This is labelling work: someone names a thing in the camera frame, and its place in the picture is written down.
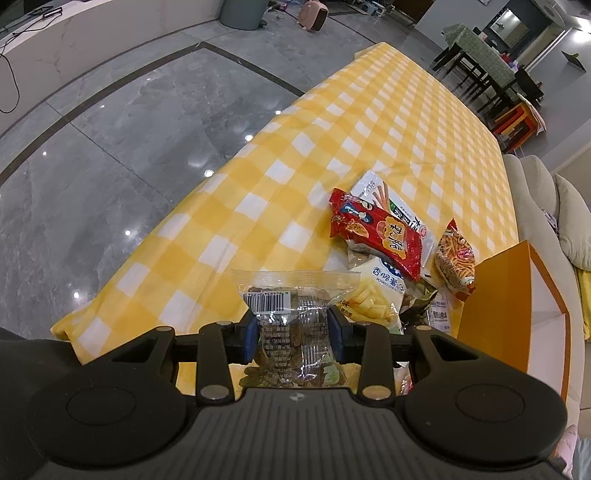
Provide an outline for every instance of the table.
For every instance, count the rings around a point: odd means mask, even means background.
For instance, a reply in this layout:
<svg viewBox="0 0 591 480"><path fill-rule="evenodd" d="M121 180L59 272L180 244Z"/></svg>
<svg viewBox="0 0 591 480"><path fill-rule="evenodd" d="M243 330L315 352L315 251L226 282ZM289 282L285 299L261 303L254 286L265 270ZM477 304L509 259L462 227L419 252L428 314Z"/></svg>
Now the table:
<svg viewBox="0 0 591 480"><path fill-rule="evenodd" d="M329 238L328 199L367 170L436 238L455 217L478 261L517 243L494 136L433 76L380 43L273 117L52 332L86 363L158 325L181 334L238 321L246 305L232 269L347 270L345 242ZM452 312L457 332L454 312L461 307ZM194 375L183 364L179 389L190 393Z"/></svg>
<svg viewBox="0 0 591 480"><path fill-rule="evenodd" d="M515 80L515 73L503 59L464 24L446 27L443 29L443 33L450 48L454 45L461 48L491 76L499 87L504 87ZM512 88L522 93L517 85ZM511 89L507 89L506 93L514 102L519 101Z"/></svg>

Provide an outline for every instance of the screw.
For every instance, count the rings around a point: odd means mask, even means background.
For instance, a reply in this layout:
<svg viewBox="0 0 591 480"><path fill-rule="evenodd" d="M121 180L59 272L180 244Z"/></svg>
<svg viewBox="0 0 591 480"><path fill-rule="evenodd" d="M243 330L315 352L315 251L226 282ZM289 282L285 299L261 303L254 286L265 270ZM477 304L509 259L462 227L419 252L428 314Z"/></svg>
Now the screw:
<svg viewBox="0 0 591 480"><path fill-rule="evenodd" d="M365 387L361 394L365 398L370 398L371 400L386 400L386 398L389 398L390 395L392 395L392 390L383 385L370 385Z"/></svg>
<svg viewBox="0 0 591 480"><path fill-rule="evenodd" d="M203 387L199 393L208 400L222 400L230 394L230 391L223 385L214 384Z"/></svg>

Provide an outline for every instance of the red packaging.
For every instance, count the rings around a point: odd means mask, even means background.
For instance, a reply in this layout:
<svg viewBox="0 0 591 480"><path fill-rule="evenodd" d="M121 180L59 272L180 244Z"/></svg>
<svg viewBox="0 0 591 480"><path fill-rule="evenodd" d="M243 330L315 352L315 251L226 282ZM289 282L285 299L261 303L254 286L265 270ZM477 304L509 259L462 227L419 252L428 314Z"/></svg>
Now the red packaging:
<svg viewBox="0 0 591 480"><path fill-rule="evenodd" d="M376 255L414 281L421 273L421 235L408 225L358 197L334 189L330 236L340 235L355 252Z"/></svg>

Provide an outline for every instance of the cracker package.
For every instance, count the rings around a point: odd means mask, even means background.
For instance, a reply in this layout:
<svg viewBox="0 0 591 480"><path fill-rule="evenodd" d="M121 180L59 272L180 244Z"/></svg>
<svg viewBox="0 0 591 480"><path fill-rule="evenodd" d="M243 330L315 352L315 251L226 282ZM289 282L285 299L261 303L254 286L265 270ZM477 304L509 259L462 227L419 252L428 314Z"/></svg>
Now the cracker package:
<svg viewBox="0 0 591 480"><path fill-rule="evenodd" d="M330 236L340 235L351 250L376 255L417 281L421 273L420 235L388 212L334 189Z"/></svg>
<svg viewBox="0 0 591 480"><path fill-rule="evenodd" d="M413 210L373 170L368 170L351 189L351 195L373 203L386 210L394 218L406 223L421 236L421 277L431 278L429 259L435 250L437 240L431 230L418 218Z"/></svg>

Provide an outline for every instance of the green tablecloth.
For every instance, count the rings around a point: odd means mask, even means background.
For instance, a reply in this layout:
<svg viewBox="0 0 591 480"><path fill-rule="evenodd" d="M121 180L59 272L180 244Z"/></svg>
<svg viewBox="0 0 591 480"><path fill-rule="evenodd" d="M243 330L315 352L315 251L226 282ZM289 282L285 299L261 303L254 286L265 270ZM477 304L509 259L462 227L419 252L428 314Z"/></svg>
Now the green tablecloth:
<svg viewBox="0 0 591 480"><path fill-rule="evenodd" d="M450 47L454 43L457 44L457 46L470 55L470 57L477 62L477 64L480 65L480 67L482 67L500 87L504 87L507 83L515 80L515 73L513 73L503 59L464 24L446 27L443 29L443 33L445 34L445 41ZM521 92L521 89L517 85L513 88L518 92ZM514 101L518 100L517 95L511 89L507 90L507 95L509 95Z"/></svg>

